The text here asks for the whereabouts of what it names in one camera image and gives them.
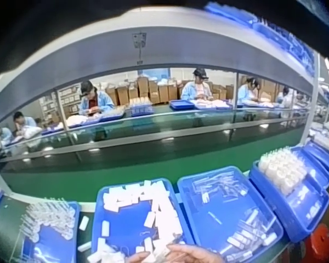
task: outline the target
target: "white cloth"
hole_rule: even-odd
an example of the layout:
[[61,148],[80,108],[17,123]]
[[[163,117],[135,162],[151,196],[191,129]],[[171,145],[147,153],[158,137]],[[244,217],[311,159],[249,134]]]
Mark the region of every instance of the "white cloth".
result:
[[195,84],[195,88],[196,88],[196,96],[205,94],[205,90],[203,89],[203,84]]

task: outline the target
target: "worker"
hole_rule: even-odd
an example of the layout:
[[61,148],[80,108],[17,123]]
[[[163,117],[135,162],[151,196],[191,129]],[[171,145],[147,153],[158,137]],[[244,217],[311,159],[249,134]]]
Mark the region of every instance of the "worker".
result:
[[12,132],[10,129],[0,127],[0,140],[5,142],[10,142],[13,139]]
[[37,127],[37,123],[32,117],[24,117],[22,112],[18,111],[13,115],[13,121],[17,128],[17,136],[22,135],[22,128],[24,126]]
[[255,89],[257,89],[257,92],[260,89],[258,81],[253,77],[247,78],[237,91],[237,103],[241,104],[243,100],[258,101],[258,98],[253,94]]
[[92,116],[115,107],[110,96],[105,92],[98,91],[90,81],[82,82],[81,93],[84,98],[80,105],[80,115]]
[[[178,263],[224,263],[221,255],[208,251],[195,245],[168,245],[171,251],[165,259],[165,262]],[[149,252],[136,253],[126,259],[126,263],[141,263],[149,255]]]
[[277,103],[282,103],[284,97],[286,97],[290,93],[290,89],[288,87],[284,87],[281,92],[278,93],[278,96],[276,98]]
[[212,100],[213,96],[209,85],[204,82],[208,80],[205,70],[203,68],[197,68],[193,74],[195,80],[188,82],[184,86],[180,98],[182,100]]

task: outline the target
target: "white foam piece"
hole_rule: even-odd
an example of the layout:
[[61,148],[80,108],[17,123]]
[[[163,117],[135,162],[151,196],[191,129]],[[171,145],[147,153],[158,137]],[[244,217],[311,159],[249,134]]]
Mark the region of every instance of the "white foam piece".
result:
[[88,249],[90,249],[92,247],[92,242],[89,241],[85,244],[80,245],[77,249],[79,252],[84,252],[87,251]]
[[89,223],[89,217],[83,216],[81,224],[79,225],[79,229],[85,231],[87,229]]
[[112,202],[105,203],[104,209],[108,210],[108,211],[116,212],[116,213],[118,213],[118,211],[119,211],[119,207],[118,207],[117,203],[112,203]]
[[109,237],[110,236],[110,222],[104,220],[101,225],[101,235],[103,237]]
[[144,239],[144,247],[145,247],[145,251],[148,251],[150,253],[152,253],[152,251],[154,251],[154,248],[152,247],[151,237],[146,237]]
[[137,247],[135,248],[135,253],[144,252],[144,251],[145,251],[145,248],[144,248],[144,247],[137,246]]
[[144,226],[148,227],[148,228],[152,228],[152,226],[154,225],[154,222],[155,222],[155,217],[156,217],[156,214],[154,212],[152,212],[152,211],[148,212],[148,215],[144,222]]
[[87,260],[90,263],[97,263],[101,260],[101,253],[96,251],[94,254],[91,254],[89,257],[87,257]]

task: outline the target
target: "white plastic bag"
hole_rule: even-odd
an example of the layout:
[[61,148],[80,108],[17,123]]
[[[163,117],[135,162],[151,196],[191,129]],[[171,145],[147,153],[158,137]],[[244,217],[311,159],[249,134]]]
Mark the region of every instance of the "white plastic bag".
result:
[[43,129],[40,127],[25,126],[23,128],[23,137],[24,139],[28,140],[33,136],[37,135],[38,133],[41,133],[42,130]]

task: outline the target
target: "light blue uniform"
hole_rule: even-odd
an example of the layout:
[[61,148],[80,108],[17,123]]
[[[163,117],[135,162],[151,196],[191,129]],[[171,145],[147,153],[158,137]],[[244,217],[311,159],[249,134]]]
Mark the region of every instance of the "light blue uniform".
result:
[[248,89],[247,84],[242,85],[237,91],[237,103],[241,104],[243,100],[250,100],[255,98],[251,90]]
[[[196,92],[195,82],[191,81],[184,86],[183,90],[181,91],[180,98],[182,100],[194,100],[196,97],[196,93],[197,92]],[[207,83],[203,83],[203,93],[208,98],[212,97],[212,93]]]
[[37,127],[37,123],[32,117],[24,117],[24,124],[19,125],[19,128],[22,129],[25,126]]
[[[115,107],[112,99],[108,96],[105,92],[97,91],[98,93],[98,107],[101,109],[102,112],[110,110]],[[79,114],[85,115],[89,111],[89,100],[87,97],[82,99]]]
[[12,132],[8,128],[1,128],[2,133],[0,135],[0,139],[2,141],[10,142],[13,139]]

